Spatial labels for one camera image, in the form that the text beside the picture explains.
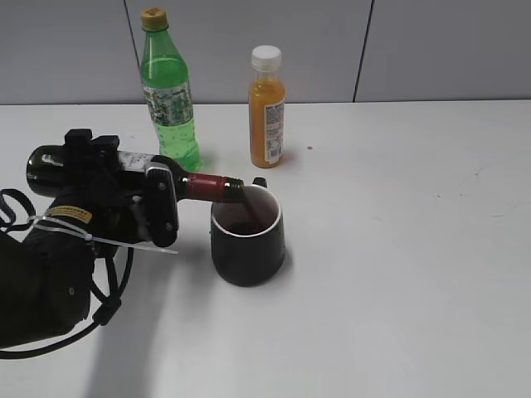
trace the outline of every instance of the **white bottle cap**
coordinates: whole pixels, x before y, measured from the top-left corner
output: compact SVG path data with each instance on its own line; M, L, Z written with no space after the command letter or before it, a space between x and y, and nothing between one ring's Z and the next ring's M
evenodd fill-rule
M252 67L260 72L274 72L282 63L280 49L275 46L258 46L252 51Z

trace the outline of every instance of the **yellow warning label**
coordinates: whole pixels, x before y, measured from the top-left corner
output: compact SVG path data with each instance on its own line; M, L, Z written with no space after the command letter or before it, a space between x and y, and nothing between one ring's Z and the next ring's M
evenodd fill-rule
M58 206L52 207L46 211L46 215L50 217L54 216L64 216L75 218L76 220L82 221L85 224L88 224L92 220L92 213L89 213L87 210L80 209L79 207L74 206Z

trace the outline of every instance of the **gold bottle cap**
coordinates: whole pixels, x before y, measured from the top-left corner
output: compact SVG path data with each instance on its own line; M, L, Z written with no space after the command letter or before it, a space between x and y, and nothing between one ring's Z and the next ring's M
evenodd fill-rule
M149 7L142 10L142 29L147 32L159 32L168 27L166 10L162 7Z

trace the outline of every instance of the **red wine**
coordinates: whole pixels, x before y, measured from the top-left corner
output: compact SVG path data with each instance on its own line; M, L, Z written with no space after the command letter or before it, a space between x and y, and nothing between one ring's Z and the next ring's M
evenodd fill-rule
M254 235L264 230L261 226L246 221L230 224L227 229L236 235Z
M266 224L262 221L262 219L258 215L258 212L256 211L256 208L252 205L251 201L249 200L249 198L246 196L245 193L243 194L241 204L246 209L247 214L249 215L249 218L251 218L251 221L252 221L251 224L260 229L258 232L265 230L267 228Z

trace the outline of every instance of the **green plastic bottle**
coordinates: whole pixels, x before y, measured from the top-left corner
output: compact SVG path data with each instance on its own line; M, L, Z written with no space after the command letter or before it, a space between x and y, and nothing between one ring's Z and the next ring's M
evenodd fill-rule
M188 68L168 34L168 19L161 7L142 11L146 32L140 66L151 119L157 130L160 154L189 172L201 166L193 123Z

